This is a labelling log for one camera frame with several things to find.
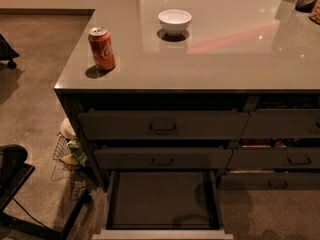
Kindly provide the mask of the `middle left drawer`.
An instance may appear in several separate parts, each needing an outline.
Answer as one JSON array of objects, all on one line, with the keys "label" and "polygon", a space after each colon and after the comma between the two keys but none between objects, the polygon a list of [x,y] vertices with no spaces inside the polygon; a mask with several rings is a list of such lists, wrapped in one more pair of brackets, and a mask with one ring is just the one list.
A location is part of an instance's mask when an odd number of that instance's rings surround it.
[{"label": "middle left drawer", "polygon": [[221,169],[231,150],[213,147],[104,148],[93,152],[101,169]]}]

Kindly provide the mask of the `top left drawer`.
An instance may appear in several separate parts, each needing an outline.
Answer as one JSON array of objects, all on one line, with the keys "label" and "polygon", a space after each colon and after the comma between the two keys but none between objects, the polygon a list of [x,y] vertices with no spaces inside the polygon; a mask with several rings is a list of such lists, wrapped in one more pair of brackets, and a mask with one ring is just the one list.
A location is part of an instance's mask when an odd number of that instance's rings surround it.
[{"label": "top left drawer", "polygon": [[249,119],[233,111],[95,111],[79,113],[89,140],[238,139]]}]

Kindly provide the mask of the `middle right drawer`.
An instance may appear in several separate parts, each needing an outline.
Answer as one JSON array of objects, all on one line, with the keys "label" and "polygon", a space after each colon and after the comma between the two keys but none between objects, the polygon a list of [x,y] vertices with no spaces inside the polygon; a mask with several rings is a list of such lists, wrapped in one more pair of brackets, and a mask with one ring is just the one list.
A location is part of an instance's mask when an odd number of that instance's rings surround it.
[{"label": "middle right drawer", "polygon": [[319,169],[320,148],[240,148],[233,151],[229,169]]}]

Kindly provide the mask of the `open bottom left drawer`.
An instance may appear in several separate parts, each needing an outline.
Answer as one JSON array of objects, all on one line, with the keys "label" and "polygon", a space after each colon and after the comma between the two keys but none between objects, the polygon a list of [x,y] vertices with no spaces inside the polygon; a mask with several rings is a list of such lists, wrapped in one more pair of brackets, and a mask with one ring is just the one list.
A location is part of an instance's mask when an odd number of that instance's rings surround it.
[{"label": "open bottom left drawer", "polygon": [[233,240],[211,171],[114,171],[92,240]]}]

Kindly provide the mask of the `top right drawer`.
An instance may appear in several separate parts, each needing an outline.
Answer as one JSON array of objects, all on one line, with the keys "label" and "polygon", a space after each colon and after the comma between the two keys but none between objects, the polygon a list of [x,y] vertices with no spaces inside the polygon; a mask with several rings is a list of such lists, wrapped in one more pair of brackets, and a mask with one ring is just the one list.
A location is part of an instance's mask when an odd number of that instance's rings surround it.
[{"label": "top right drawer", "polygon": [[319,138],[319,109],[263,109],[250,113],[244,139]]}]

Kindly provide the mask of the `bottom right drawer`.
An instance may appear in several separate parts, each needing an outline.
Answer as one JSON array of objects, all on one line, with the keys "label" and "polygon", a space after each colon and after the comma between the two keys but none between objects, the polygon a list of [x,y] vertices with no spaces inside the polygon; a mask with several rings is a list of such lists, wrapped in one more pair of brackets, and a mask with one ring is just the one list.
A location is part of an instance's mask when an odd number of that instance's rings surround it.
[{"label": "bottom right drawer", "polygon": [[320,173],[280,171],[272,173],[226,173],[216,177],[219,190],[319,190]]}]

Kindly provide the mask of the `white ceramic bowl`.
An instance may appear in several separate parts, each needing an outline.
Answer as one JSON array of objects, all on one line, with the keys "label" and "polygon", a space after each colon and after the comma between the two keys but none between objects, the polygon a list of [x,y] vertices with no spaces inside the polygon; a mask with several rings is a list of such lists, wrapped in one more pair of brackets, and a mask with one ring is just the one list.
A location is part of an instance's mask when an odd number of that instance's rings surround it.
[{"label": "white ceramic bowl", "polygon": [[187,30],[192,16],[184,10],[168,9],[158,14],[158,20],[166,34],[178,36]]}]

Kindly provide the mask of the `red soda can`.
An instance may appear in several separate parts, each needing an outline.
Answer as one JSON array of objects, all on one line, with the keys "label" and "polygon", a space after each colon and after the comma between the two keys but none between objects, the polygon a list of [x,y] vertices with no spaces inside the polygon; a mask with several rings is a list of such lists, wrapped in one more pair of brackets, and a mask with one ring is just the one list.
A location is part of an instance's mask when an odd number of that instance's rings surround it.
[{"label": "red soda can", "polygon": [[110,32],[104,27],[93,27],[89,30],[88,41],[96,67],[99,70],[112,70],[115,57]]}]

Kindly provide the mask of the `dark cabinet body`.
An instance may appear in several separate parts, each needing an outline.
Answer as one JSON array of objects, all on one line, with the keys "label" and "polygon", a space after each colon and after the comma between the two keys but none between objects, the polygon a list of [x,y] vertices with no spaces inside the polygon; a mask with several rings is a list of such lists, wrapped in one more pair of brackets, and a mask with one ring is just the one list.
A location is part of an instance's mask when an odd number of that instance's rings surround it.
[{"label": "dark cabinet body", "polygon": [[263,109],[319,109],[319,94],[311,90],[232,90],[213,88],[188,89],[66,89],[56,91],[81,146],[88,156],[98,182],[108,186],[114,171],[211,171],[216,177],[226,173],[272,173],[280,171],[315,171],[319,169],[101,169],[95,150],[128,147],[213,147],[240,148],[316,147],[319,138],[264,139],[160,139],[160,140],[89,140],[79,123],[78,114],[95,111],[233,111],[251,112]]}]

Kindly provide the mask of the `black chair base wheel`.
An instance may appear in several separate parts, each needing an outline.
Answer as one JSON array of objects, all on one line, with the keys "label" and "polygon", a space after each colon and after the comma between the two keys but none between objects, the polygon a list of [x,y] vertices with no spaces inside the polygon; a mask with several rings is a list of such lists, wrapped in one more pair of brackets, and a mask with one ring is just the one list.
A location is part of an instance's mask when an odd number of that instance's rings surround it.
[{"label": "black chair base wheel", "polygon": [[16,68],[14,59],[19,57],[19,54],[9,45],[6,39],[0,34],[0,60],[6,61],[10,69]]}]

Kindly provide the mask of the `orange textured object on counter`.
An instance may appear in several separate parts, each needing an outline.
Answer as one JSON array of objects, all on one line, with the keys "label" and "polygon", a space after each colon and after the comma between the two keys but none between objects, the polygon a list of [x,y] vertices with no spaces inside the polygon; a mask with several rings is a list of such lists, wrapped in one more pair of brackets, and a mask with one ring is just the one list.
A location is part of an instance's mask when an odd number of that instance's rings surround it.
[{"label": "orange textured object on counter", "polygon": [[309,15],[309,19],[316,24],[320,24],[320,0],[316,0],[314,7]]}]

